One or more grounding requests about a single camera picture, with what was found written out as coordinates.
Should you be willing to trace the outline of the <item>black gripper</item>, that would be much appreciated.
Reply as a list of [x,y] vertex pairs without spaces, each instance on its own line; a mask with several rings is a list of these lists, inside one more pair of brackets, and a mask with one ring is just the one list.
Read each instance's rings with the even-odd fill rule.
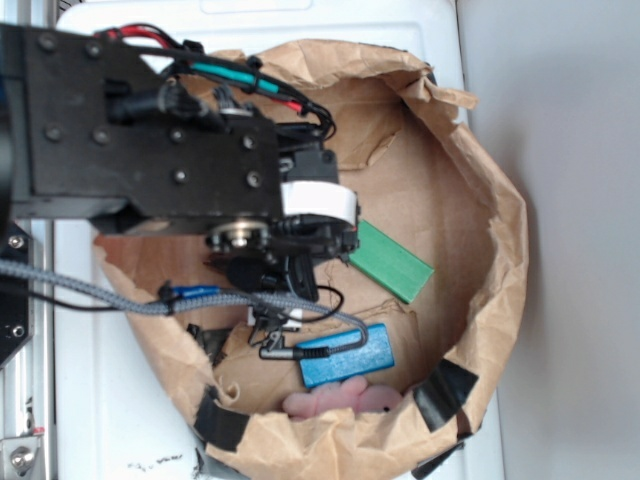
[[311,125],[237,122],[212,134],[207,152],[206,242],[231,285],[206,294],[204,306],[250,307],[273,332],[294,309],[310,322],[336,317],[359,327],[340,306],[318,302],[314,268],[357,249],[359,204]]

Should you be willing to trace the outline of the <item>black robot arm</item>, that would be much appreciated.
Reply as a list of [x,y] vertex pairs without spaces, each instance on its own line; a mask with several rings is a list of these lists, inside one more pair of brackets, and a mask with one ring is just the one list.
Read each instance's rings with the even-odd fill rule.
[[282,330],[295,309],[362,327],[319,304],[313,273],[358,248],[358,199],[324,146],[331,113],[261,65],[208,56],[148,24],[90,36],[3,25],[2,225],[85,219],[105,235],[201,235],[230,287],[166,284],[139,303],[9,260],[2,275],[147,316],[244,304],[267,333],[263,358],[332,355],[288,348]]

